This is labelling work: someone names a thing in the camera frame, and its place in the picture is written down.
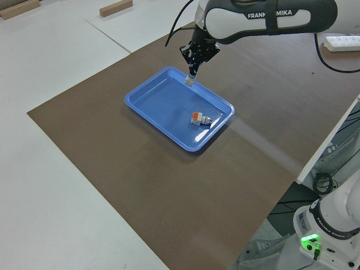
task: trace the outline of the brown table surface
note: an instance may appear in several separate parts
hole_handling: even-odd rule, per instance
[[[358,75],[327,70],[310,34],[220,46],[198,81],[236,115],[190,153],[123,101],[166,66],[187,72],[178,47],[190,36],[161,38],[29,115],[171,270],[227,269],[355,100]]]

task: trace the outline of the green illuminated indicator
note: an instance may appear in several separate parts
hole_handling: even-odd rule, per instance
[[[317,239],[319,238],[319,235],[317,234],[313,234],[313,235],[309,235],[309,236],[304,236],[301,238],[302,242],[308,241],[308,240],[312,240],[312,239]]]

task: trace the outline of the power strip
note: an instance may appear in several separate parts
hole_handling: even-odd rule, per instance
[[[331,52],[360,51],[360,36],[326,37],[324,46]]]

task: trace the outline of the wooden block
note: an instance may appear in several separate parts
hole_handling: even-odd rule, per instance
[[[37,8],[39,6],[39,0],[27,0],[23,3],[5,8],[4,10],[0,10],[0,16],[4,20],[7,20],[26,11],[33,10],[34,8]]]
[[[101,17],[106,17],[132,6],[133,0],[122,0],[120,2],[101,8],[100,15]]]

